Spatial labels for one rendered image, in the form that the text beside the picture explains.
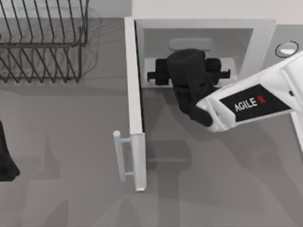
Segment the white microwave door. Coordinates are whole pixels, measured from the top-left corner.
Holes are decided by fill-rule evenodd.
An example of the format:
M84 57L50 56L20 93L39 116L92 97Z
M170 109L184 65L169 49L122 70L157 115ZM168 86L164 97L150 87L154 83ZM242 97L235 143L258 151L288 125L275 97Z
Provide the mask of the white microwave door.
M147 188L146 145L143 131L135 20L132 17L124 18L124 26L133 178L135 190L143 192Z

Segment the pale microwave oven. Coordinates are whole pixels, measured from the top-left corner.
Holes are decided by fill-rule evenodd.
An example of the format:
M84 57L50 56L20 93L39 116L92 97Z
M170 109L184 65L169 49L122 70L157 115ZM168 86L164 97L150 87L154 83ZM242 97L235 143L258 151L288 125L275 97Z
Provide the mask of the pale microwave oven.
M275 55L288 41L303 51L303 0L133 0L141 87L156 58L194 47L223 61L231 77L225 86L247 78L286 58ZM303 113L292 114L303 150Z

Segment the round microwave knob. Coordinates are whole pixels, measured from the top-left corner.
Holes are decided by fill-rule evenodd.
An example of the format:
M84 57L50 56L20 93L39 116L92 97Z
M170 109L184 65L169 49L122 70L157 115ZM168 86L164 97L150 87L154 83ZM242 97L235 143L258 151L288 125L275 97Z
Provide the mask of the round microwave knob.
M288 41L279 44L275 49L275 55L279 58L287 58L298 52L299 44L295 41Z

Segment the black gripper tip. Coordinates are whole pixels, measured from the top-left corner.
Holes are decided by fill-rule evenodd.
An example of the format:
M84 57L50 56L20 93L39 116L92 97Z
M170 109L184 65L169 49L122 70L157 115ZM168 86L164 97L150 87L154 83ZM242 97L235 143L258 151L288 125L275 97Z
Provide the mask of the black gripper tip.
M0 182L12 182L18 176L20 169L9 153L3 123L0 120Z

